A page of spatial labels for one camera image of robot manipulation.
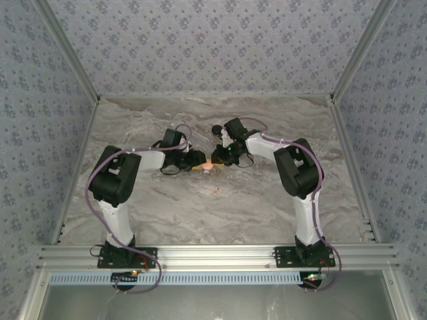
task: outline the floral wallpaper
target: floral wallpaper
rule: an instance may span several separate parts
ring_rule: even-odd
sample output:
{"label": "floral wallpaper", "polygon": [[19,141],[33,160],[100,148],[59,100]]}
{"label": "floral wallpaper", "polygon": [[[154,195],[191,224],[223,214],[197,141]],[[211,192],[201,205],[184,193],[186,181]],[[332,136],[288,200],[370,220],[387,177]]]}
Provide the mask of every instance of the floral wallpaper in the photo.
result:
{"label": "floral wallpaper", "polygon": [[48,0],[100,95],[328,93],[378,0]]}
{"label": "floral wallpaper", "polygon": [[0,1],[0,319],[51,241],[93,103],[31,1]]}
{"label": "floral wallpaper", "polygon": [[340,102],[384,241],[427,319],[427,2],[399,0]]}

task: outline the gray marble surface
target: gray marble surface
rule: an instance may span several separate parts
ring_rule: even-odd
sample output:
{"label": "gray marble surface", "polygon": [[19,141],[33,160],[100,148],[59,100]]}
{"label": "gray marble surface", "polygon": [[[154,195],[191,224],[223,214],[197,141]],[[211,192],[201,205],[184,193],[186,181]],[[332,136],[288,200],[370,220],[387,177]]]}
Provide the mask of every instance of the gray marble surface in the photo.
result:
{"label": "gray marble surface", "polygon": [[[211,134],[236,116],[268,124],[267,134],[306,138],[325,172],[320,221],[326,239],[349,243],[366,240],[363,217],[344,163],[340,143],[324,99],[256,98],[121,98],[98,107],[83,167],[69,206],[61,244],[104,241],[102,224],[89,212],[83,190],[104,148],[151,145],[168,127],[193,127],[192,144],[208,155],[219,140]],[[259,127],[246,121],[247,128]],[[131,228],[138,243],[240,244],[293,243],[296,216],[275,163],[255,157],[253,167],[216,167],[162,175],[140,173],[128,201]]]}

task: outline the robotic arm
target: robotic arm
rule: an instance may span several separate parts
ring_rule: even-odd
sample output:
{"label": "robotic arm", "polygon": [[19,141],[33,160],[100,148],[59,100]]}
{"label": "robotic arm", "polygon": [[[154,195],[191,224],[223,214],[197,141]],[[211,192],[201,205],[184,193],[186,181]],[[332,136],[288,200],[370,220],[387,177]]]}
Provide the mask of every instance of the robotic arm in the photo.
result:
{"label": "robotic arm", "polygon": [[[224,128],[213,126],[212,133],[218,135],[223,142],[222,145],[216,146],[212,154],[213,163],[238,165],[243,154],[260,155],[276,162],[282,185],[294,200],[297,217],[296,255],[304,265],[317,262],[325,254],[329,256],[330,250],[316,233],[313,221],[312,193],[319,181],[319,173],[313,159],[298,147],[270,142],[264,139],[258,130],[248,131],[238,118],[228,121]],[[294,143],[313,153],[305,139],[298,139]],[[316,221],[319,221],[318,203],[317,192],[314,198]],[[318,231],[320,236],[323,236],[320,227]]]}
{"label": "robotic arm", "polygon": [[[163,140],[156,142],[153,147],[157,145],[160,148],[177,147],[185,144],[185,140],[182,132],[167,129]],[[94,170],[118,151],[121,149],[111,145],[106,147]],[[111,233],[124,245],[135,248],[135,235],[129,225],[126,201],[132,194],[137,174],[162,170],[170,165],[175,165],[179,171],[189,171],[192,167],[205,162],[205,154],[192,149],[190,143],[186,143],[182,149],[169,151],[122,153],[99,171],[93,178],[89,190],[93,193],[95,200],[98,200],[103,218],[111,229]],[[99,262],[98,267],[130,266],[135,257],[134,252],[122,248],[111,234],[107,235],[101,254],[105,256],[103,260],[107,262]]]}

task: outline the small orange item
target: small orange item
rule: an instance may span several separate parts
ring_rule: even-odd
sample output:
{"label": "small orange item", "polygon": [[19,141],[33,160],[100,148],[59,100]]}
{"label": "small orange item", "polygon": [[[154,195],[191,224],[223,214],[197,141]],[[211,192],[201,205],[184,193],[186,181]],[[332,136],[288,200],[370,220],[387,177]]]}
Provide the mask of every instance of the small orange item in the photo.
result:
{"label": "small orange item", "polygon": [[203,170],[211,170],[212,168],[214,168],[214,165],[212,164],[211,159],[206,159],[206,162],[201,165],[201,168]]}

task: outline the black mounting plate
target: black mounting plate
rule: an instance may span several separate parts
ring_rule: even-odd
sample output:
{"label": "black mounting plate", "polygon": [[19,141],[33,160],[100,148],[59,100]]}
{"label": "black mounting plate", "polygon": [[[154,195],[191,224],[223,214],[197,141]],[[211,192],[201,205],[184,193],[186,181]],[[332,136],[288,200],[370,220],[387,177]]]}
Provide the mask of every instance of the black mounting plate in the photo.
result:
{"label": "black mounting plate", "polygon": [[[155,247],[136,247],[135,249],[146,252],[157,259],[157,248]],[[147,261],[148,269],[155,269],[156,265],[154,261],[147,257],[145,260]],[[145,269],[145,261],[143,255],[138,255],[136,253],[135,257],[129,264],[123,265],[122,262],[118,263],[117,261],[112,260],[109,256],[108,250],[106,250],[105,247],[102,247],[99,252],[97,266],[99,269]]]}
{"label": "black mounting plate", "polygon": [[322,248],[321,251],[316,252],[316,259],[313,259],[311,263],[303,263],[303,261],[301,261],[301,259],[298,257],[298,254],[296,253],[296,246],[275,247],[273,256],[276,260],[277,268],[326,267],[323,263],[320,263],[321,260],[324,260],[329,265],[329,267],[335,267],[336,265],[334,252],[327,246]]}

